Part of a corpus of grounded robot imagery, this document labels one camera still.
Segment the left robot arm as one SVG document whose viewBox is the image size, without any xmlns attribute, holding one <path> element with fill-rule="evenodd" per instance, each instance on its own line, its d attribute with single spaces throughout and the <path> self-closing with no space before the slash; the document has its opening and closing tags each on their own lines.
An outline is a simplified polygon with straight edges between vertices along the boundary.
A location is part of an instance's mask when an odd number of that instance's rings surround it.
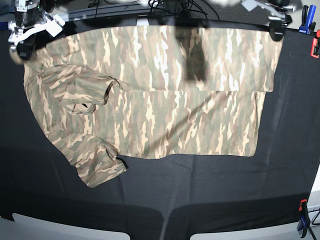
<svg viewBox="0 0 320 240">
<path fill-rule="evenodd" d="M 279 42 L 284 37 L 288 25 L 293 22 L 289 13 L 295 12 L 297 8 L 289 0 L 242 0 L 241 5 L 248 12 L 257 7 L 268 12 L 269 35 L 275 42 Z"/>
</svg>

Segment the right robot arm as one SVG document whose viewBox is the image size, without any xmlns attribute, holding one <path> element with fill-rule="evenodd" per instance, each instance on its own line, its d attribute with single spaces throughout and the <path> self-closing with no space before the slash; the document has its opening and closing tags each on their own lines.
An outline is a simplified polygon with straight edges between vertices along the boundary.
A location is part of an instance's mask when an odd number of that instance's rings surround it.
<svg viewBox="0 0 320 240">
<path fill-rule="evenodd" d="M 54 0 L 16 0 L 14 20 L 8 22 L 11 34 L 8 38 L 11 59 L 21 64 L 28 61 L 36 46 L 36 36 L 46 32 L 56 37 L 66 24 L 59 15 L 50 15 L 55 7 Z"/>
</svg>

